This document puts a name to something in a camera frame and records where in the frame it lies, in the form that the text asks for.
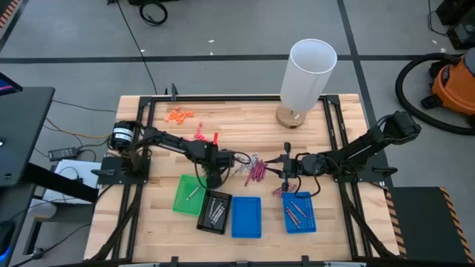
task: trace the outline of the black tray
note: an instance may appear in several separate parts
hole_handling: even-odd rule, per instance
[[[209,217],[213,198],[216,199],[213,207],[214,210],[216,210],[221,201],[223,202],[224,207],[223,215],[220,216],[219,220],[214,226],[211,224],[212,219]],[[201,206],[201,212],[200,216],[198,217],[196,229],[208,231],[213,234],[224,234],[226,231],[226,224],[228,222],[229,209],[231,209],[231,199],[232,195],[230,194],[207,190],[203,200],[203,205]]]

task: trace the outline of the green tray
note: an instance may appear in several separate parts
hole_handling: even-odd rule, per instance
[[[200,179],[203,185],[207,186],[206,178],[200,177]],[[177,193],[175,194],[175,201],[173,202],[173,211],[196,217],[200,215],[206,189],[198,189],[190,200],[186,200],[198,185],[199,183],[196,176],[185,174],[181,176],[180,184],[178,185]]]

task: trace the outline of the gray floor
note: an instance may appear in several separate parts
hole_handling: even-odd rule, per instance
[[[441,0],[433,0],[436,8]],[[139,56],[118,6],[105,0],[30,0],[16,23],[1,58],[83,58]],[[179,0],[166,2],[169,19],[162,27],[149,27],[138,8],[121,1],[125,16],[145,56],[209,56],[287,54],[300,39],[329,42],[339,55],[350,48],[334,0]],[[417,55],[445,50],[456,53],[443,36],[427,29],[425,0],[344,0],[359,55]],[[433,26],[442,29],[437,17]],[[376,117],[401,109],[394,83],[407,62],[362,62]],[[180,93],[278,93],[286,61],[182,61],[149,62],[159,93],[174,82]],[[154,89],[142,63],[1,64],[1,72],[24,86],[53,86],[55,99],[91,108],[115,109],[119,96],[152,94]],[[427,67],[414,70],[404,84],[417,103],[427,91]],[[326,93],[361,93],[352,61],[340,61],[325,88]],[[463,124],[448,111],[434,113]],[[58,126],[85,134],[105,134],[114,115],[53,104],[48,117]],[[420,137],[405,146],[386,149],[388,162],[399,172],[396,186],[444,186],[451,193],[470,244],[475,244],[473,137],[455,136],[422,123]],[[44,129],[37,148],[78,146],[72,136]],[[94,149],[98,155],[105,147]],[[91,155],[84,154],[84,160]],[[32,162],[49,167],[34,153]],[[48,247],[81,223],[46,225],[39,245]],[[27,266],[75,263],[82,259],[88,230]],[[12,263],[20,255],[22,242]]]

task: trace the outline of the orange vacuum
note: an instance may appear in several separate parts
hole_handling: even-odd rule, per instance
[[[444,106],[466,115],[469,122],[475,122],[475,48],[471,48],[463,56],[452,56],[445,53],[431,53],[410,62],[404,67],[396,80],[396,96],[401,105],[416,118],[436,128],[455,134],[475,135],[474,128],[463,128],[428,116],[418,110],[406,99],[402,84],[406,75],[417,65],[438,60],[430,67],[429,73],[434,78],[432,95],[424,98],[423,108]]]

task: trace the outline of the wooden table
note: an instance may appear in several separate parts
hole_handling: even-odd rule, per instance
[[[351,142],[367,130],[363,110],[356,94],[340,95],[340,100]],[[117,120],[135,120],[138,101],[138,96],[123,96]],[[153,126],[192,139],[199,122],[202,122],[202,134],[206,137],[212,139],[214,132],[219,133],[220,148],[248,154],[258,151],[261,159],[274,159],[282,154],[284,142],[292,144],[292,155],[331,150],[321,102],[307,114],[307,120],[301,127],[292,130],[276,122],[278,105],[279,102],[269,101],[161,102],[155,107]],[[175,106],[194,111],[195,117],[188,118],[182,125],[164,122],[163,118]],[[332,118],[337,127],[333,109]],[[341,146],[339,134],[337,139],[338,146]],[[318,178],[321,193],[312,198],[317,232],[297,235],[285,232],[281,199],[270,193],[282,182],[274,173],[267,172],[262,182],[250,182],[247,187],[244,187],[246,174],[230,177],[218,190],[234,196],[261,197],[263,220],[261,239],[233,239],[231,220],[224,235],[210,234],[196,229],[197,217],[171,210],[181,175],[194,174],[194,166],[181,154],[162,148],[151,149],[150,179],[142,195],[134,262],[169,262],[172,256],[178,256],[180,262],[300,261],[301,255],[309,255],[310,260],[351,258],[338,185],[332,177]],[[304,177],[302,180],[302,191],[316,190],[313,179]],[[121,185],[113,186],[97,203],[85,258],[97,253],[115,228],[122,189]],[[360,183],[359,190],[368,225],[390,251],[398,254],[383,190],[367,183]],[[356,224],[353,225],[358,251],[362,255],[361,235]],[[126,229],[122,257],[125,255],[127,233]]]

